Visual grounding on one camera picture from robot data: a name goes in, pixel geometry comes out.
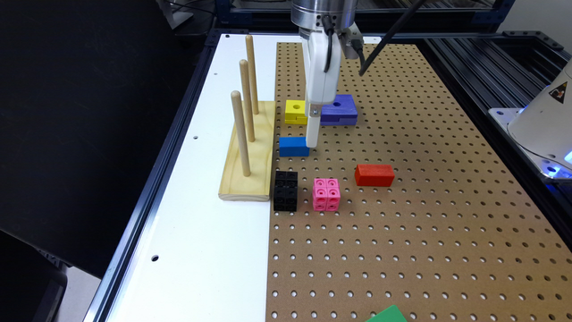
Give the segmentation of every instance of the pink block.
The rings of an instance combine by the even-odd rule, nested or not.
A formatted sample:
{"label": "pink block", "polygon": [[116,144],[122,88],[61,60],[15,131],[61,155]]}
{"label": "pink block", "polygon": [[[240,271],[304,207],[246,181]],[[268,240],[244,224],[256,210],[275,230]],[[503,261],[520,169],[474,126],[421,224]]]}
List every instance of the pink block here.
{"label": "pink block", "polygon": [[326,186],[326,180],[325,179],[314,179],[314,189],[316,187],[325,187]]}
{"label": "pink block", "polygon": [[340,206],[340,184],[337,179],[314,179],[312,189],[314,211],[336,211]]}
{"label": "pink block", "polygon": [[328,205],[325,207],[325,211],[336,211],[336,210],[338,210],[338,207],[339,207],[339,206],[340,206],[340,205],[330,205],[330,204],[328,204]]}
{"label": "pink block", "polygon": [[328,201],[328,190],[326,188],[314,187],[312,197],[316,204],[325,204]]}
{"label": "pink block", "polygon": [[325,204],[322,204],[322,205],[313,204],[313,206],[314,206],[314,211],[324,211],[325,210]]}
{"label": "pink block", "polygon": [[328,187],[328,198],[326,201],[326,207],[329,209],[330,207],[335,207],[336,209],[340,205],[340,188],[335,187],[331,188]]}
{"label": "pink block", "polygon": [[328,188],[340,187],[340,184],[338,183],[338,179],[327,179],[326,185],[328,186]]}

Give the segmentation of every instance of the purple block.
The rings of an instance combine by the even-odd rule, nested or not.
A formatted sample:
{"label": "purple block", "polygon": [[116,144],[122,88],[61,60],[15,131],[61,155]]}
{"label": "purple block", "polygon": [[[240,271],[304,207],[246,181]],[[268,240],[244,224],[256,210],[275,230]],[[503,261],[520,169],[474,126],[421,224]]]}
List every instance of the purple block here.
{"label": "purple block", "polygon": [[336,95],[332,104],[322,106],[322,122],[338,122],[341,118],[358,118],[358,110],[351,95]]}
{"label": "purple block", "polygon": [[356,125],[358,123],[357,118],[340,118],[337,121],[324,121],[320,120],[320,125],[332,126],[332,125]]}

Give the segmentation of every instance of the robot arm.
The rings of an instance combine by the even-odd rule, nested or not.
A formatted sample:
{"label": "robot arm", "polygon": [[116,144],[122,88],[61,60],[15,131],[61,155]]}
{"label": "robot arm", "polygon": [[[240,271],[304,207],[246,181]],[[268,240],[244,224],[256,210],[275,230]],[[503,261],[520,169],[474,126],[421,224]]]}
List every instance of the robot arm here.
{"label": "robot arm", "polygon": [[358,54],[350,41],[363,44],[354,24],[358,0],[293,0],[292,22],[300,27],[306,73],[306,144],[315,148],[322,106],[333,103],[340,77],[341,52],[346,58]]}

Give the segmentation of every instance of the black block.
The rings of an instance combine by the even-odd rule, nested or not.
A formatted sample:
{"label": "black block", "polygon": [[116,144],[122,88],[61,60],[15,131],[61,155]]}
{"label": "black block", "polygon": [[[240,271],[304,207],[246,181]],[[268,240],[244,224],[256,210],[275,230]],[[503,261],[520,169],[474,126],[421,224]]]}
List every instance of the black block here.
{"label": "black block", "polygon": [[298,173],[277,171],[274,181],[274,211],[296,211],[298,205]]}

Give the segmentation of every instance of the green block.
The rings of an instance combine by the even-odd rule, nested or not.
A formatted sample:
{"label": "green block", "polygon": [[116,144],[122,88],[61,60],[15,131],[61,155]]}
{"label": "green block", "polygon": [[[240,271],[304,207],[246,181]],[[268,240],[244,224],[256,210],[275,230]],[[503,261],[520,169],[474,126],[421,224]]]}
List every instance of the green block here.
{"label": "green block", "polygon": [[391,305],[383,312],[378,313],[375,317],[370,318],[367,322],[408,322],[401,314],[400,309],[395,305]]}

